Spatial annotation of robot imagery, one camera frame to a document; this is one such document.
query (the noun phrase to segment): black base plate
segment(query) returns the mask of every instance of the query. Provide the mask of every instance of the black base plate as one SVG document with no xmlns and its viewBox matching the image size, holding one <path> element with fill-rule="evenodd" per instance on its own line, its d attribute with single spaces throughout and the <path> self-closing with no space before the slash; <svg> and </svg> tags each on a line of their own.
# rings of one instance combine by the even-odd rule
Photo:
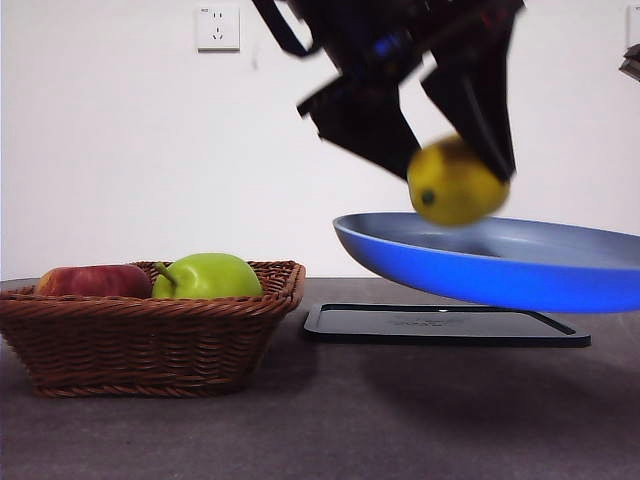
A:
<svg viewBox="0 0 640 480">
<path fill-rule="evenodd" d="M 591 335 L 547 315 L 483 306 L 316 304 L 304 331 L 315 340 L 341 343 L 591 345 Z"/>
</svg>

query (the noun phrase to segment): white wall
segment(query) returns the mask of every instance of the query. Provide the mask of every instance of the white wall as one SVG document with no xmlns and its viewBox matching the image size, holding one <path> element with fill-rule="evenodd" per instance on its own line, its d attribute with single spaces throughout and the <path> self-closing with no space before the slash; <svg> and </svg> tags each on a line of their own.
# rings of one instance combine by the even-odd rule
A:
<svg viewBox="0 0 640 480">
<path fill-rule="evenodd" d="M 627 3 L 528 2 L 500 215 L 640 234 L 640 85 L 617 70 Z M 286 56 L 240 4 L 241 52 L 197 54 L 195 1 L 4 0 L 3 279 L 196 251 L 368 275 L 331 221 L 409 210 L 406 186 L 317 139 L 295 105 L 331 63 Z M 402 102 L 427 142 L 450 127 L 417 77 Z"/>
</svg>

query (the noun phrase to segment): electrical socket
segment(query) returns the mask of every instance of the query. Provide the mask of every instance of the electrical socket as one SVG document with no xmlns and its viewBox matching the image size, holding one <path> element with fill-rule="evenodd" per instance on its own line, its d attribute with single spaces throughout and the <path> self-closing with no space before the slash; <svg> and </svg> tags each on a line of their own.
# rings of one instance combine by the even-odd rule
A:
<svg viewBox="0 0 640 480">
<path fill-rule="evenodd" d="M 199 52 L 240 50 L 240 6 L 225 2 L 198 7 L 196 35 Z"/>
</svg>

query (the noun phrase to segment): apple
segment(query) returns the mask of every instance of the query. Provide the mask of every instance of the apple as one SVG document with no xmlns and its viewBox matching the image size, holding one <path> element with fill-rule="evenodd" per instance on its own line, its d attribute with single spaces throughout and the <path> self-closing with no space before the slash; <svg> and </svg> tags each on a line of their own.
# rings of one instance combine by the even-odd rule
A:
<svg viewBox="0 0 640 480">
<path fill-rule="evenodd" d="M 57 267 L 40 278 L 34 293 L 149 298 L 151 280 L 140 267 L 130 264 Z"/>
<path fill-rule="evenodd" d="M 253 297 L 263 294 L 256 273 L 247 262 L 227 253 L 195 253 L 169 267 L 154 264 L 159 275 L 155 298 Z"/>
</svg>

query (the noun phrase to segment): apple stem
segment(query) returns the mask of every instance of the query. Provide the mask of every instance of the apple stem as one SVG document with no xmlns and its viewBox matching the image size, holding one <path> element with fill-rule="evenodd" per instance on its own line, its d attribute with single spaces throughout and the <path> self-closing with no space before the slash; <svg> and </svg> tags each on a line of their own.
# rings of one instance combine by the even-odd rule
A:
<svg viewBox="0 0 640 480">
<path fill-rule="evenodd" d="M 156 263 L 153 264 L 153 267 L 156 269 L 156 271 L 160 275 L 162 275 L 167 280 L 169 280 L 171 282 L 171 285 L 173 285 L 174 287 L 176 287 L 178 285 L 178 282 L 176 281 L 175 277 L 173 275 L 171 275 L 171 272 L 169 271 L 169 269 L 166 267 L 166 265 L 164 263 L 156 262 Z"/>
</svg>

